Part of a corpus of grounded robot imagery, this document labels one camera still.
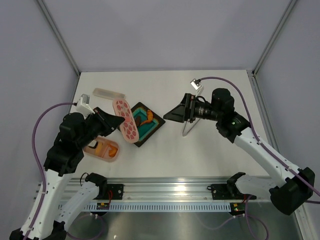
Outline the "pink lunch box lid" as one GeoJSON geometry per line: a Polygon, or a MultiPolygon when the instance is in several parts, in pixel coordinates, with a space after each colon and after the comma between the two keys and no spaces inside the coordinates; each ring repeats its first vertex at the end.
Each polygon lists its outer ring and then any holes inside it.
{"type": "Polygon", "coordinates": [[[124,122],[119,126],[124,140],[130,144],[138,142],[139,132],[129,103],[124,98],[117,97],[112,101],[112,106],[115,115],[124,118],[124,122]]]}

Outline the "metal food tongs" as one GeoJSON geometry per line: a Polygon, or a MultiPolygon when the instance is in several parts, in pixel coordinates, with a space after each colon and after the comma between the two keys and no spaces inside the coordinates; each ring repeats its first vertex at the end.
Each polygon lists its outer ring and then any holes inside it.
{"type": "MultiPolygon", "coordinates": [[[[195,96],[198,97],[202,94],[203,87],[200,87],[198,90],[196,90],[195,96]]],[[[194,122],[185,122],[182,129],[182,136],[186,137],[188,133],[199,123],[200,119],[195,120],[194,122]]]]}

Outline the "pink lunch box base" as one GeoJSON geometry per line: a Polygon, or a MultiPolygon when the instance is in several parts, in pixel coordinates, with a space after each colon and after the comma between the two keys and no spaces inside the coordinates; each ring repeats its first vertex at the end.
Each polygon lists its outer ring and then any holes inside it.
{"type": "Polygon", "coordinates": [[[114,162],[116,159],[117,159],[117,157],[118,157],[118,155],[119,155],[119,152],[120,152],[120,146],[118,145],[118,143],[116,143],[115,141],[112,141],[112,140],[109,140],[109,139],[107,139],[107,138],[105,138],[105,137],[101,137],[101,136],[98,136],[97,138],[95,138],[93,141],[97,141],[97,142],[101,142],[101,143],[103,143],[103,147],[102,147],[102,149],[101,149],[101,152],[100,152],[100,154],[99,155],[96,155],[95,154],[95,148],[90,148],[90,147],[88,147],[88,145],[92,142],[90,142],[84,149],[83,149],[83,151],[84,151],[84,153],[86,154],[86,155],[88,155],[88,156],[91,156],[91,157],[94,157],[94,158],[97,158],[97,159],[99,159],[99,160],[102,160],[102,161],[105,161],[105,162],[108,162],[108,163],[112,163],[112,162],[114,162]],[[115,155],[115,157],[113,157],[113,158],[111,158],[111,157],[109,157],[109,155],[108,155],[108,152],[109,152],[109,144],[110,145],[113,145],[113,146],[115,146],[115,147],[117,147],[118,148],[118,152],[117,152],[117,154],[115,155]]]}

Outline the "orange fried shrimp piece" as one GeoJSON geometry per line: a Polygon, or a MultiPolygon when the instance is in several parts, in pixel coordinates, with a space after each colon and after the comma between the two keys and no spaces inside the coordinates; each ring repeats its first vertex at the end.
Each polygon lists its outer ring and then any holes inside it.
{"type": "Polygon", "coordinates": [[[110,158],[114,158],[116,156],[116,154],[118,153],[118,148],[111,145],[111,144],[109,144],[108,147],[109,147],[108,156],[110,158]]]}

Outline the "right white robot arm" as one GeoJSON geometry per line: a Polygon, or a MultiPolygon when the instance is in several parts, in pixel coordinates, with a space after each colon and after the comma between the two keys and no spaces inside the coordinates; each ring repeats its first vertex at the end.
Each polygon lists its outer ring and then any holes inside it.
{"type": "Polygon", "coordinates": [[[291,215],[315,192],[315,173],[285,159],[261,139],[252,124],[235,111],[234,102],[226,88],[213,90],[210,102],[185,93],[180,104],[163,117],[178,123],[192,123],[196,119],[215,121],[218,132],[249,154],[271,178],[263,180],[239,172],[229,179],[228,195],[239,198],[248,194],[268,199],[281,213],[291,215]]]}

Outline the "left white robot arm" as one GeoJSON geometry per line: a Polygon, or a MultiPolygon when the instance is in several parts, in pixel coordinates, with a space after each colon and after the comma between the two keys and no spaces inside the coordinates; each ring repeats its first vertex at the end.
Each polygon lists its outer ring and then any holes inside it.
{"type": "Polygon", "coordinates": [[[42,188],[24,225],[11,232],[11,240],[64,240],[84,206],[108,194],[107,178],[91,173],[58,212],[66,186],[84,158],[83,149],[98,136],[113,133],[124,121],[122,116],[108,114],[99,107],[89,114],[73,112],[64,116],[44,164],[38,164],[42,188]]]}

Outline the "white rice ball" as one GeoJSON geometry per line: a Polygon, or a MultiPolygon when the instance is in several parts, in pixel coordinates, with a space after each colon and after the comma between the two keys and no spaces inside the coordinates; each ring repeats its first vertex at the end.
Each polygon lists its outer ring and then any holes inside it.
{"type": "Polygon", "coordinates": [[[89,148],[92,148],[92,149],[95,149],[97,146],[98,146],[98,142],[97,142],[97,141],[92,141],[92,142],[88,145],[88,147],[89,147],[89,148]]]}

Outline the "beige cutlery case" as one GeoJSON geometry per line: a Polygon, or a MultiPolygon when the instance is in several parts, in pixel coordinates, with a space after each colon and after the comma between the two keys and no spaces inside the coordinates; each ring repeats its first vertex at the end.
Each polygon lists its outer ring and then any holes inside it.
{"type": "Polygon", "coordinates": [[[126,98],[126,95],[123,93],[110,91],[110,90],[106,90],[106,89],[102,89],[102,88],[95,88],[93,90],[92,94],[95,97],[104,98],[104,99],[108,99],[108,100],[113,100],[116,98],[122,98],[122,99],[126,98]]]}

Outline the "orange fried chicken piece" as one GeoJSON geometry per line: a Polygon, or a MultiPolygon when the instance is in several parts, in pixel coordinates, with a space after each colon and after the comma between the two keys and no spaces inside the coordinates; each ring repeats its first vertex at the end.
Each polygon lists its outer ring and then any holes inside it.
{"type": "Polygon", "coordinates": [[[140,123],[140,126],[151,123],[153,121],[153,118],[154,118],[153,112],[150,109],[148,109],[146,112],[146,120],[142,121],[140,123]]]}

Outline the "black teal square plate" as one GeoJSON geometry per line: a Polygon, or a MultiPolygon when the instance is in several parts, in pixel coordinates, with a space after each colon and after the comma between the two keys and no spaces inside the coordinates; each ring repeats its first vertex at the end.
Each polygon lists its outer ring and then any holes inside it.
{"type": "MultiPolygon", "coordinates": [[[[133,118],[140,116],[141,122],[147,119],[147,110],[151,110],[149,107],[144,105],[142,102],[138,102],[135,106],[131,108],[133,118]]],[[[151,123],[144,124],[137,127],[139,133],[138,142],[134,143],[138,148],[140,148],[156,131],[158,131],[166,121],[156,114],[153,110],[153,121],[151,123]]]]}

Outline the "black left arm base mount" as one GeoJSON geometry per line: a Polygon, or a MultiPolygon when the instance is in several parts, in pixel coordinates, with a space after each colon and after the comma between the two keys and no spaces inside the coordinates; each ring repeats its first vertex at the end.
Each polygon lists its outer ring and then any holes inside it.
{"type": "Polygon", "coordinates": [[[107,184],[100,186],[98,189],[98,195],[95,200],[122,200],[124,195],[123,184],[107,184]]]}

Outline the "aluminium mounting rail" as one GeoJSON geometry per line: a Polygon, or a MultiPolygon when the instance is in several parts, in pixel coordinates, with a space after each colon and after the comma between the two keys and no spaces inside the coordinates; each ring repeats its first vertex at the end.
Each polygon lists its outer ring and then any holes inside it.
{"type": "MultiPolygon", "coordinates": [[[[231,202],[240,200],[213,200],[207,186],[227,184],[230,177],[143,177],[108,178],[107,184],[123,184],[122,200],[111,202],[231,202]]],[[[270,201],[269,189],[275,184],[269,177],[243,176],[238,180],[239,191],[255,195],[258,200],[270,201]]],[[[62,190],[58,203],[66,202],[81,189],[80,177],[73,177],[62,190]]]]}

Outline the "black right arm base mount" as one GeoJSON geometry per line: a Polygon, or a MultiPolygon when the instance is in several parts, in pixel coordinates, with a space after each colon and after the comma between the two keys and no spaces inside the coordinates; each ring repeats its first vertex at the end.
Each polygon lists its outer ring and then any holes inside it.
{"type": "Polygon", "coordinates": [[[226,183],[213,183],[206,187],[211,193],[213,200],[247,200],[248,194],[240,193],[238,190],[228,190],[226,183]]]}

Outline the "left aluminium frame post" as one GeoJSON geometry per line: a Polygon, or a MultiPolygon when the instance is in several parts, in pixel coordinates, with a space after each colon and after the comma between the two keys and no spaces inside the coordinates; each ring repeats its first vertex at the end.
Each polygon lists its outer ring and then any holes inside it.
{"type": "Polygon", "coordinates": [[[63,35],[61,34],[61,31],[59,30],[59,27],[49,10],[49,7],[47,6],[46,2],[44,0],[35,0],[34,1],[37,7],[39,8],[41,14],[43,15],[45,21],[47,22],[49,29],[53,33],[54,37],[56,38],[58,45],[60,46],[61,50],[63,51],[68,63],[72,67],[75,75],[79,78],[81,75],[81,71],[78,67],[78,64],[76,63],[63,35]]]}

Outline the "aluminium frame post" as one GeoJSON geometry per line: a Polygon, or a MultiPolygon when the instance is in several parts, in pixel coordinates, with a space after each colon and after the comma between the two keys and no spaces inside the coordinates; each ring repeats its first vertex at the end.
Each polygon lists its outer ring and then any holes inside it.
{"type": "Polygon", "coordinates": [[[262,68],[264,62],[267,60],[269,54],[271,53],[274,45],[276,44],[278,38],[280,37],[285,25],[287,24],[291,14],[295,10],[299,0],[290,0],[288,2],[288,5],[286,6],[284,12],[282,13],[279,21],[277,22],[267,44],[265,45],[257,63],[255,64],[253,70],[252,70],[252,75],[256,77],[262,68]]]}
{"type": "Polygon", "coordinates": [[[81,71],[78,67],[78,64],[76,63],[63,35],[61,34],[61,31],[59,30],[59,27],[49,10],[49,7],[47,6],[46,2],[44,0],[35,0],[34,1],[37,7],[39,8],[41,14],[43,15],[45,21],[47,22],[49,29],[53,33],[54,37],[56,38],[58,45],[60,46],[61,50],[63,51],[68,63],[72,67],[75,75],[79,78],[81,75],[81,71]]]}

